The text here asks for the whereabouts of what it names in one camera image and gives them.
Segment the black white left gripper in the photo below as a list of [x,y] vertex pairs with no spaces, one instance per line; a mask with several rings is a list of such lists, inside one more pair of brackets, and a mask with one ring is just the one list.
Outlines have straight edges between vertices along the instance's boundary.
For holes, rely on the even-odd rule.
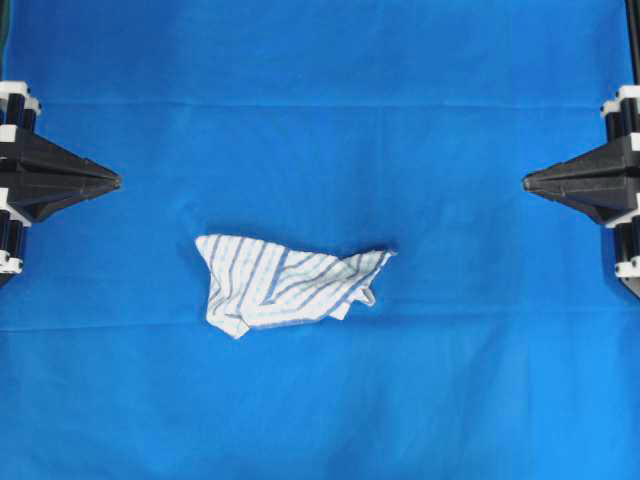
[[33,223],[121,186],[114,171],[34,133],[40,114],[26,82],[1,81],[1,287],[22,272]]

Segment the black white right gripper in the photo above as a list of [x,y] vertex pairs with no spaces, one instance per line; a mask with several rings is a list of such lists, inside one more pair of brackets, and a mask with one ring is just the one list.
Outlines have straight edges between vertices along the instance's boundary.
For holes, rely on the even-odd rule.
[[531,172],[522,184],[611,230],[616,278],[639,298],[639,87],[621,87],[601,110],[608,143]]

